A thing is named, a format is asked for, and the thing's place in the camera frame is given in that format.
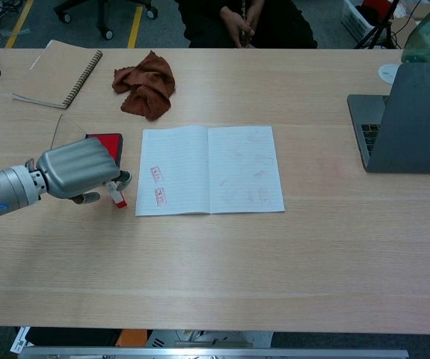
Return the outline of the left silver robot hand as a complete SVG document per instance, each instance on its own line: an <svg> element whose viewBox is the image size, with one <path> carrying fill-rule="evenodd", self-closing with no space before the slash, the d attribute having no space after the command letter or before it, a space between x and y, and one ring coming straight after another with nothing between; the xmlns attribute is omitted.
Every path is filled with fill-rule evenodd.
<svg viewBox="0 0 430 359"><path fill-rule="evenodd" d="M51 196L77 204L97 201L100 195L95 190L111 181L123 193L132 179L130 172L116 165L97 138L47 150L37 160L35 168L43 173Z"/></svg>

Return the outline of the small red white stamp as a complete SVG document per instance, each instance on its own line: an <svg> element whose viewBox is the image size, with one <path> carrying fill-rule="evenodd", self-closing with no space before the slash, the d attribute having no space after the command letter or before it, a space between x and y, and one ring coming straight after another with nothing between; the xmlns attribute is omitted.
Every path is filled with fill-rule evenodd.
<svg viewBox="0 0 430 359"><path fill-rule="evenodd" d="M117 185L115 182L107 182L105 184L105 187L108 190L108 193L111 196L111 199L113 200L114 204L117 206L117 208L123 208L127 206L126 201L123 197L123 194L121 191L117 190Z"/></svg>

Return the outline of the kraft spiral notebook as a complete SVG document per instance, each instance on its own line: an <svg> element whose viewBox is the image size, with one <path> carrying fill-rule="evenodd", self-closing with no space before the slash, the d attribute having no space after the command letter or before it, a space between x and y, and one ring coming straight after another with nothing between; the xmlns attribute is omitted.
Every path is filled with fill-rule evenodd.
<svg viewBox="0 0 430 359"><path fill-rule="evenodd" d="M99 49L50 40L11 96L23 102L66 109L102 56Z"/></svg>

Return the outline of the open lined notebook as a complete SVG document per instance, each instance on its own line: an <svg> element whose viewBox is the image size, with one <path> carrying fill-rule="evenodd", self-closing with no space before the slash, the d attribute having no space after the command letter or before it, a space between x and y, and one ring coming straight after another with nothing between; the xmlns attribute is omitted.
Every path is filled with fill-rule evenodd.
<svg viewBox="0 0 430 359"><path fill-rule="evenodd" d="M284 209L270 126L143 131L137 216Z"/></svg>

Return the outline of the red ink pad clear lid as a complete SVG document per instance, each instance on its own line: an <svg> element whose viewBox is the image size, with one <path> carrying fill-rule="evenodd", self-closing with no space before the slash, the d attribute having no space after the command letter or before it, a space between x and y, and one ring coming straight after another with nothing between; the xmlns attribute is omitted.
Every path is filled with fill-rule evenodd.
<svg viewBox="0 0 430 359"><path fill-rule="evenodd" d="M97 138L120 167L123 152L123 136L120 133L87 132L65 115L61 115L52 136L50 149L61 147L86 138Z"/></svg>

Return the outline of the black office chair base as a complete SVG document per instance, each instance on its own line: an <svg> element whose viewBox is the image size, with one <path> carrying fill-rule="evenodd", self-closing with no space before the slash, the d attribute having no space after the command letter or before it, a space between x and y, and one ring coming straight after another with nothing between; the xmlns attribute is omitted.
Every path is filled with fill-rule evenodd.
<svg viewBox="0 0 430 359"><path fill-rule="evenodd" d="M90 1L90 0L64 0L63 2L61 2L60 4L54 7L54 12L61 22L65 24L69 24L72 20L72 17L67 11L87 1ZM106 26L106 23L105 23L105 19L106 19L105 3L107 1L108 0L96 0L96 14L97 14L96 28L99 30L100 34L105 40L111 40L114 36L114 33L110 28ZM143 5L147 10L147 17L149 19L156 19L159 15L158 9L152 4L152 0L127 0L127 1Z"/></svg>

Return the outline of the orange object under table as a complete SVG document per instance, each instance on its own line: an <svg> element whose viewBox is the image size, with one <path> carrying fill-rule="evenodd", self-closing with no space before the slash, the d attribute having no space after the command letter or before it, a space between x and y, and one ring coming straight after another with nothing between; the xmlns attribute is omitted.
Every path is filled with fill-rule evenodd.
<svg viewBox="0 0 430 359"><path fill-rule="evenodd" d="M145 347L148 341L146 329L123 329L115 343L116 347Z"/></svg>

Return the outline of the white printed sheet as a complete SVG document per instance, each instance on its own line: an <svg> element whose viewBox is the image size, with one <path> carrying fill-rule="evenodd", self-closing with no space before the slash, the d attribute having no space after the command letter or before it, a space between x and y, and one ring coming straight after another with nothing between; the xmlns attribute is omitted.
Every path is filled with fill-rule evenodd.
<svg viewBox="0 0 430 359"><path fill-rule="evenodd" d="M20 354L25 347L33 346L33 344L26 339L26 335L30 329L31 328L29 326L22 326L19 328L12 346L10 347L11 353Z"/></svg>

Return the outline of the seated person in black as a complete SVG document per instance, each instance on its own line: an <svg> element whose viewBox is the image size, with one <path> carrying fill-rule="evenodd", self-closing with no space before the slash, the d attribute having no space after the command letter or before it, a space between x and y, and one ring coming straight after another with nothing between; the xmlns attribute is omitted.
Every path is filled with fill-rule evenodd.
<svg viewBox="0 0 430 359"><path fill-rule="evenodd" d="M292 0L174 0L191 48L315 49Z"/></svg>

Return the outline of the grey equipment under table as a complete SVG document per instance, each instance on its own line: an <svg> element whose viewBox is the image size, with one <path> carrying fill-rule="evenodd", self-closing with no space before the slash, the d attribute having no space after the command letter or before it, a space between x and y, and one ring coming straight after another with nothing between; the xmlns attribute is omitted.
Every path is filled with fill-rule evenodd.
<svg viewBox="0 0 430 359"><path fill-rule="evenodd" d="M249 348L271 347L273 331L153 330L147 348Z"/></svg>

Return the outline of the white plastic basket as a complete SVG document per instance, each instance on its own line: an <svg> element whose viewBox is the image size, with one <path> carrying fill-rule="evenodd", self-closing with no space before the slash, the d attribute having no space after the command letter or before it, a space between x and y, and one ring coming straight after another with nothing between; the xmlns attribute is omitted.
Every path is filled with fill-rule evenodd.
<svg viewBox="0 0 430 359"><path fill-rule="evenodd" d="M363 0L343 0L341 9L341 23L357 42L374 28L357 9L362 2Z"/></svg>

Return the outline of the white round desk grommet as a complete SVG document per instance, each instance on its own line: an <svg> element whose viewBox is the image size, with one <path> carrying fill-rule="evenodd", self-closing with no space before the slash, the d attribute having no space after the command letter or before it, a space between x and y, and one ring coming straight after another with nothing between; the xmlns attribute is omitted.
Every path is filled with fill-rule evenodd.
<svg viewBox="0 0 430 359"><path fill-rule="evenodd" d="M378 75L382 81L392 85L399 67L399 64L383 64L378 68Z"/></svg>

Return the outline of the red object in basket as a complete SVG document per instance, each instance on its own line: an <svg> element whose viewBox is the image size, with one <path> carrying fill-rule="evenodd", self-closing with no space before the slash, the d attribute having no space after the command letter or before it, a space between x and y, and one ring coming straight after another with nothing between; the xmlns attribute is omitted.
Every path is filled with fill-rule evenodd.
<svg viewBox="0 0 430 359"><path fill-rule="evenodd" d="M391 0L363 0L362 5L376 12L379 19L384 18L390 7Z"/></svg>

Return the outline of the grey laptop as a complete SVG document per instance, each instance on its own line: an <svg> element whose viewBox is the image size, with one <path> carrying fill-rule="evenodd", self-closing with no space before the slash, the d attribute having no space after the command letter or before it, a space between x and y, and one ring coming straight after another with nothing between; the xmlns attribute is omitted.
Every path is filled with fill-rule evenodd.
<svg viewBox="0 0 430 359"><path fill-rule="evenodd" d="M347 97L365 171L430 174L430 63L406 63L390 93Z"/></svg>

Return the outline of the cardboard box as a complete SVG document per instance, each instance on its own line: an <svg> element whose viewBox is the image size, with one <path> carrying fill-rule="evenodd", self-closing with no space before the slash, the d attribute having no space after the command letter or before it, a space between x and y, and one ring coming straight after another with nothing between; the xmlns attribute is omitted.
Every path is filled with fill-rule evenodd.
<svg viewBox="0 0 430 359"><path fill-rule="evenodd" d="M430 3L401 3L391 21L391 40L396 49L403 49L409 35L430 12Z"/></svg>

